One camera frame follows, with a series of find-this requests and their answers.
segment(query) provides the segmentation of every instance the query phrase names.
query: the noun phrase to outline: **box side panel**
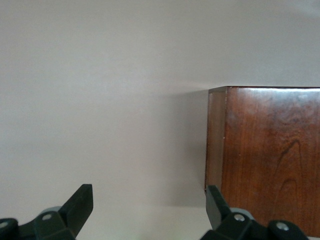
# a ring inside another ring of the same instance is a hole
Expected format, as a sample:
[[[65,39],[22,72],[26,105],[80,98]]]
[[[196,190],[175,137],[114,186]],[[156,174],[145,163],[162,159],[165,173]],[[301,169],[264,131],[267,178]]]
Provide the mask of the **box side panel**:
[[[226,92],[211,91],[208,96],[205,187],[221,189],[225,134]]]
[[[228,88],[222,194],[320,237],[320,90]]]

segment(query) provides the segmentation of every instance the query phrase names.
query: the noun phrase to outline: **silver bolt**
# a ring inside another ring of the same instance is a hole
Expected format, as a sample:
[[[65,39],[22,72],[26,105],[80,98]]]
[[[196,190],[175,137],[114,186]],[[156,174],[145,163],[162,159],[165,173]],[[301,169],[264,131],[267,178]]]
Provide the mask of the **silver bolt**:
[[[234,215],[234,219],[237,220],[237,221],[239,221],[239,222],[243,222],[244,220],[246,220],[245,217],[242,216],[242,215],[239,214],[239,213],[236,214],[236,215]]]
[[[284,222],[281,222],[281,221],[278,221],[276,223],[276,227],[280,230],[283,230],[283,231],[288,231],[289,230],[289,227],[287,224],[285,224]]]
[[[52,217],[51,214],[46,214],[42,217],[42,220],[45,221],[45,220],[49,220],[50,218]]]
[[[0,229],[5,228],[6,226],[8,226],[8,223],[6,221],[0,223]]]

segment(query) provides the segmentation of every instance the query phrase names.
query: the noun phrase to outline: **brown wooden block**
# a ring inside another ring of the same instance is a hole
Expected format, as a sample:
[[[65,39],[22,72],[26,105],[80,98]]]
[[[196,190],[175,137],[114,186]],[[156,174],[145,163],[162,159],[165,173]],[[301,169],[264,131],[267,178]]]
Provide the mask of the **brown wooden block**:
[[[208,101],[205,185],[320,237],[320,88],[227,86]]]

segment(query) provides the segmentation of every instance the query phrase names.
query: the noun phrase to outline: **wood grain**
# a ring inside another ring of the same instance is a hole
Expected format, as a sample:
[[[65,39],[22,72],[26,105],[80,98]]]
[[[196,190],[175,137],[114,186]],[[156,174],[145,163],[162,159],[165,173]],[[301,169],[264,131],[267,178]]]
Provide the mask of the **wood grain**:
[[[215,101],[222,89],[224,104]],[[209,109],[217,112],[208,112],[206,185],[219,183],[210,175],[222,169],[230,206],[264,225],[285,219],[320,237],[320,89],[222,89],[209,93]],[[217,152],[214,136],[223,139]]]

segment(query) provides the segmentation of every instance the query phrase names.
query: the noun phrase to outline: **glossy wood surface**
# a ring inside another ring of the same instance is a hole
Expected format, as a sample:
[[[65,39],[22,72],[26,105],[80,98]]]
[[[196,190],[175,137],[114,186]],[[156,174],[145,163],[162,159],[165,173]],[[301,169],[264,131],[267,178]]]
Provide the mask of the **glossy wood surface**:
[[[320,89],[225,87],[210,91],[209,109],[221,92],[223,124],[210,128],[208,121],[207,141],[217,142],[217,132],[223,154],[210,154],[208,147],[207,167],[222,163],[215,171],[222,172],[229,205],[250,211],[264,225],[285,219],[320,237]],[[215,119],[214,112],[208,115]],[[206,184],[219,183],[207,170]]]

